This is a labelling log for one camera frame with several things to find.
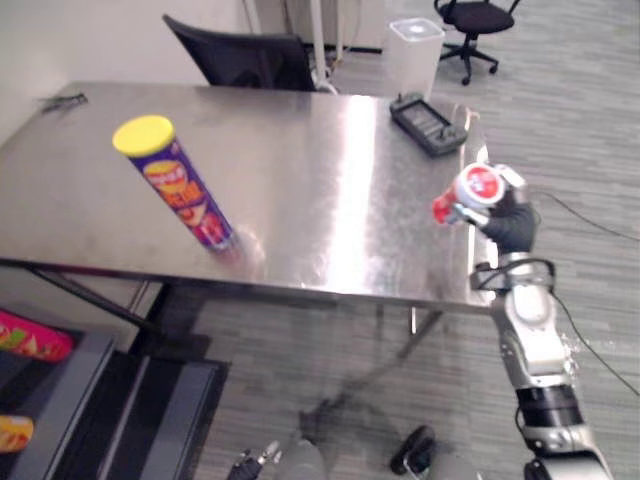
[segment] pringles can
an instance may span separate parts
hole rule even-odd
[[[504,181],[495,168],[485,163],[472,163],[433,201],[433,216],[438,223],[455,223],[458,217],[453,210],[454,203],[485,210],[502,200],[504,191]]]
[[[202,245],[223,250],[233,229],[182,149],[171,121],[145,115],[124,123],[113,134],[113,146],[144,178]]]

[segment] black chair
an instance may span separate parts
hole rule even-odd
[[[296,35],[217,33],[162,19],[211,85],[315,91],[307,54]]]
[[[490,73],[498,71],[498,60],[486,55],[476,49],[476,43],[479,35],[487,33],[497,33],[508,30],[513,27],[515,21],[513,19],[513,11],[520,3],[520,0],[514,0],[509,10],[503,10],[496,5],[489,3],[489,0],[482,2],[458,2],[451,0],[449,3],[440,6],[440,0],[435,0],[433,6],[440,14],[445,23],[453,25],[456,30],[466,35],[464,44],[454,45],[445,43],[444,46],[450,51],[440,56],[440,60],[451,57],[460,57],[464,62],[467,76],[462,79],[463,85],[469,85],[471,81],[471,57],[481,58],[487,62],[493,63],[489,69]]]

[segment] gray carpet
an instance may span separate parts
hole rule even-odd
[[[431,1],[389,1],[392,18],[435,18]],[[516,26],[483,37],[497,75],[474,61],[443,63],[433,91],[481,112],[489,155],[534,189],[591,219],[640,236],[640,16],[637,0],[521,2]],[[375,55],[350,53],[335,73],[344,93],[378,95]],[[558,293],[590,344],[640,386],[638,244],[598,231],[546,197],[537,253],[557,263]],[[405,362],[406,311],[367,304],[291,304],[179,288],[168,314],[196,317],[208,355],[233,363],[195,478],[225,478],[239,451],[285,441],[323,399],[347,401],[320,415],[316,435],[333,480],[391,478],[398,442],[420,423],[441,448],[487,479],[522,478],[531,458],[513,425],[511,390],[491,320],[448,315]],[[580,345],[560,315],[577,361],[579,392],[618,480],[640,478],[640,414],[633,395]],[[271,478],[271,467],[264,478]]]

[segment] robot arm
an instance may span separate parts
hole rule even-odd
[[[500,354],[518,398],[520,432],[536,455],[525,466],[525,479],[612,480],[580,412],[556,331],[553,265],[530,254],[536,225],[526,183],[509,167],[494,168],[506,193],[490,215],[461,203],[453,210],[498,246],[498,268],[479,265],[471,284],[496,292],[491,316],[500,335]]]

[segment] black controller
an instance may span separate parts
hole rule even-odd
[[[391,118],[432,157],[450,153],[467,139],[467,132],[452,125],[422,95],[410,93],[389,105]]]

